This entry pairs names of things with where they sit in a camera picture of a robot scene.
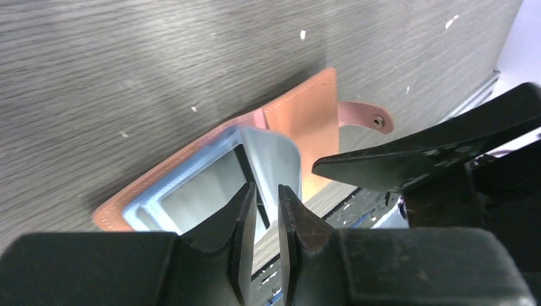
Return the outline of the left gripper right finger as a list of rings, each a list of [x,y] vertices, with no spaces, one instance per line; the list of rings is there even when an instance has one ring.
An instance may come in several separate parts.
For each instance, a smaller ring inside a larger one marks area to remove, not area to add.
[[[332,303],[337,255],[335,229],[305,207],[291,187],[278,186],[279,248],[285,305]]]

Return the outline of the pink leather card holder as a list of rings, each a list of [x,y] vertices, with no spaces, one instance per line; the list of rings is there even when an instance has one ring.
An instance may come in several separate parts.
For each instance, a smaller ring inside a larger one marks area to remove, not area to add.
[[[311,173],[313,163],[339,152],[339,129],[345,125],[364,126],[383,134],[394,129],[392,117],[385,109],[358,101],[339,101],[336,70],[325,68],[275,100],[218,125],[183,147],[100,205],[94,211],[93,221],[104,231],[133,231],[134,227],[122,218],[122,211],[131,200],[201,153],[204,145],[223,136],[227,128],[239,126],[277,132],[293,141],[300,150],[302,199],[308,200],[330,182]]]

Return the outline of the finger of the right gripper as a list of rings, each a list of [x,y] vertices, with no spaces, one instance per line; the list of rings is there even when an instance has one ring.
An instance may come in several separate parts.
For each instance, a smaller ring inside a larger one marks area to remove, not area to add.
[[[380,192],[409,191],[540,127],[540,87],[523,83],[441,124],[368,149],[322,157],[312,172]]]

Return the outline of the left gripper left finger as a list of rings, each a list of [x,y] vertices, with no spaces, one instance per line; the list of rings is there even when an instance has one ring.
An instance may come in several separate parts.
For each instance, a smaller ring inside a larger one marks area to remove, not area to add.
[[[180,305],[248,303],[255,200],[255,184],[245,183],[223,208],[180,236]]]

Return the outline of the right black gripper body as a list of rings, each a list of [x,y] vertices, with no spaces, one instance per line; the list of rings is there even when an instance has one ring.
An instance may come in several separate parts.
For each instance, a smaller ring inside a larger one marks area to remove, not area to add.
[[[481,160],[406,193],[409,225],[485,229],[522,272],[540,272],[540,142]]]

